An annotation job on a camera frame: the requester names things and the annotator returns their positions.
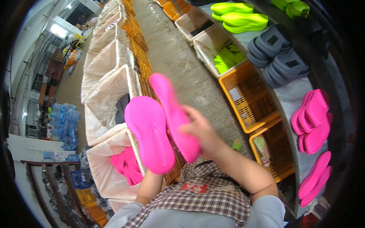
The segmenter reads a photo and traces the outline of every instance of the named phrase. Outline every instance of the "gray shirt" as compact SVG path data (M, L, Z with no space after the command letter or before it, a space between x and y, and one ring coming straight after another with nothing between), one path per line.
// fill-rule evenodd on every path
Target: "gray shirt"
M143 205L132 202L122 207L113 215L105 228L121 228L136 216ZM285 208L275 196L263 196L251 206L251 214L246 228L280 228L284 227ZM200 228L228 227L234 228L234 219L208 212L191 212L174 209L152 210L140 228Z

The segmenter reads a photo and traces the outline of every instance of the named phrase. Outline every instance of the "concrete floor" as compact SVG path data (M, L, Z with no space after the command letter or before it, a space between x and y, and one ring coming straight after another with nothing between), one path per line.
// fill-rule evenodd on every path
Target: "concrete floor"
M215 79L204 64L197 59L195 50L181 36L173 21L153 0L133 0L143 35L147 41L147 51L153 72L165 74L174 84L182 104L190 105L207 117L214 129L229 145L236 138L243 140L242 154L253 159L245 134ZM83 47L83 54L70 77L64 75L56 93L58 103L71 103L81 112L78 125L79 148L86 143L84 108L80 103L80 87L83 63L89 43Z

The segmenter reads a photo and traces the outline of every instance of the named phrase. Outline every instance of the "hand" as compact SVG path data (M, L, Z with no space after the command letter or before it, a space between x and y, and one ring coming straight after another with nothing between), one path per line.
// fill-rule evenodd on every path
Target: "hand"
M202 148L202 156L211 159L225 143L215 133L209 121L198 110L183 105L185 113L191 120L190 124L181 125L179 130L198 138Z

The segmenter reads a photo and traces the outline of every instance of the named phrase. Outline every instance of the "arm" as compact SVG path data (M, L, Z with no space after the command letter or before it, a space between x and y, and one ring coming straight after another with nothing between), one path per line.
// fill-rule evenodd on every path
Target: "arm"
M212 159L220 169L251 193L251 203L261 196L278 197L274 178L264 167L245 158L225 144L199 111L186 106L184 109L192 122L181 126L180 130L199 139L204 151L202 156Z
M161 192L162 180L164 176L152 173L147 170L139 186L136 202L146 205Z

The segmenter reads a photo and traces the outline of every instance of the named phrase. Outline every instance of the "yellow chair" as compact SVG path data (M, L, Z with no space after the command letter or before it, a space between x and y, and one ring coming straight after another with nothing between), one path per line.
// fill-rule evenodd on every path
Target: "yellow chair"
M85 40L87 39L86 37L84 37L84 36L80 36L78 33L76 33L76 35L75 35L75 38L76 39L78 39L78 42L76 43L76 47L78 47L78 48L80 48L78 45L79 44L84 44L85 43L85 41L84 40L82 40L83 38L85 38Z

